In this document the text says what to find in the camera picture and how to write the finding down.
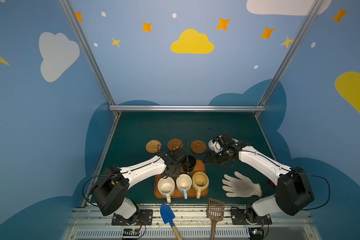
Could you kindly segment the grey white woven coaster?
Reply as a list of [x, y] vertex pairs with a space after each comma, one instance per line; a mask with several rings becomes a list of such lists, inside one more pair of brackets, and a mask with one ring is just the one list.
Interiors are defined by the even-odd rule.
[[221, 151], [221, 146], [217, 140], [210, 140], [208, 146], [210, 150], [214, 151], [215, 153], [219, 153]]

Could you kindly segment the black mug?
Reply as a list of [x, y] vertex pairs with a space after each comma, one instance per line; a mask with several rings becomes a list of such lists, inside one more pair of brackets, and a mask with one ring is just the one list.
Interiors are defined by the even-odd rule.
[[182, 169], [185, 174], [189, 175], [195, 168], [197, 160], [192, 155], [187, 155], [186, 159], [182, 162]]

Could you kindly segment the brown wooden round coaster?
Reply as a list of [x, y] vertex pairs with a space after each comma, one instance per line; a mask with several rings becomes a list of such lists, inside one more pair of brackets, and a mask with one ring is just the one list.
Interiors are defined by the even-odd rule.
[[169, 151], [176, 150], [177, 148], [183, 148], [183, 142], [180, 139], [171, 139], [169, 140], [167, 147]]

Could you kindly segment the woven rattan round coaster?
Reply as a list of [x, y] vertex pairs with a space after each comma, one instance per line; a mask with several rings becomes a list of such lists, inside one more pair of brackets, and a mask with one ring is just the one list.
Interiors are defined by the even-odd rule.
[[162, 144], [157, 140], [151, 140], [146, 144], [146, 150], [148, 153], [158, 153], [162, 148]]

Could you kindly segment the white cream mug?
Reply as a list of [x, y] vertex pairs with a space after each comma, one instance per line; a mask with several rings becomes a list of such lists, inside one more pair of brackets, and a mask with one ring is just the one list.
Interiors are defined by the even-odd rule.
[[168, 177], [166, 179], [161, 178], [157, 184], [158, 191], [167, 200], [167, 203], [172, 202], [172, 195], [175, 193], [176, 184], [175, 181]]

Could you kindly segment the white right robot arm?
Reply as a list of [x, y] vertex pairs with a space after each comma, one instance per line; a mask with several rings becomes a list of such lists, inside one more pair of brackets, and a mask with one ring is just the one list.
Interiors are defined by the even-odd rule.
[[234, 177], [224, 176], [223, 190], [227, 197], [259, 197], [248, 207], [252, 220], [280, 212], [294, 216], [314, 201], [313, 190], [302, 168], [280, 164], [252, 146], [241, 148], [235, 143], [228, 148], [220, 148], [219, 151], [211, 150], [206, 153], [204, 162], [224, 165], [234, 159], [253, 167], [276, 186], [274, 195], [263, 198], [260, 184], [253, 183], [248, 177], [239, 172], [235, 172]]

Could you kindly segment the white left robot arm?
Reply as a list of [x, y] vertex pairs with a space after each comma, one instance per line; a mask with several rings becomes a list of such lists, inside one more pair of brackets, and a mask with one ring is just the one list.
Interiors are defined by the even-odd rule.
[[151, 159], [133, 166], [119, 168], [112, 165], [98, 176], [90, 194], [103, 216], [116, 213], [125, 219], [131, 219], [138, 207], [126, 198], [128, 190], [152, 176], [179, 177], [187, 159], [186, 153], [178, 148], [169, 153], [159, 152]]

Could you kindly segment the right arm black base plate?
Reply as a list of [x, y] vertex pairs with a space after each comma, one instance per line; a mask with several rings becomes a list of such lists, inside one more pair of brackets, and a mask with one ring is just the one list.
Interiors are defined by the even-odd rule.
[[251, 209], [239, 209], [231, 207], [231, 219], [234, 225], [271, 225], [272, 220], [269, 215], [260, 217]]

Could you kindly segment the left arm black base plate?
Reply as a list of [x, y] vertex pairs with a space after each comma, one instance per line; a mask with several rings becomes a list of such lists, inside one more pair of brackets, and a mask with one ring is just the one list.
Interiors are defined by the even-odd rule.
[[121, 215], [114, 213], [112, 218], [112, 226], [136, 226], [144, 224], [150, 226], [152, 224], [152, 210], [137, 210], [130, 218], [125, 219]]

